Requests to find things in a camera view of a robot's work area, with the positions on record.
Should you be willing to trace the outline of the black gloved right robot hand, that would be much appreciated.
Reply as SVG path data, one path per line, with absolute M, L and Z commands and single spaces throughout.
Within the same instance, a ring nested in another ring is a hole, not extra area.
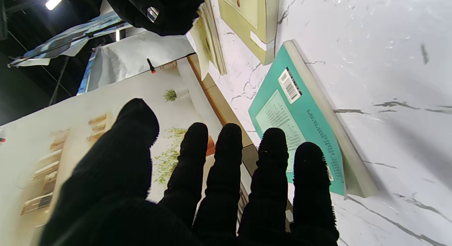
M 185 35 L 204 0 L 107 0 L 118 16 L 159 36 Z

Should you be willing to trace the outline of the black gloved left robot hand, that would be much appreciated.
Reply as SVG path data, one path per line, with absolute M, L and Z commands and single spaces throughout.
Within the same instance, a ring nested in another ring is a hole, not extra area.
M 222 128 L 202 198 L 208 129 L 192 124 L 163 198 L 155 204 L 147 196 L 150 148 L 158 134 L 157 117 L 145 101 L 127 102 L 61 187 L 39 245 L 337 245 L 327 163 L 315 143 L 304 142 L 295 153 L 293 222 L 287 232 L 289 149 L 281 129 L 269 128 L 263 135 L 239 225 L 242 129 L 234 123 Z

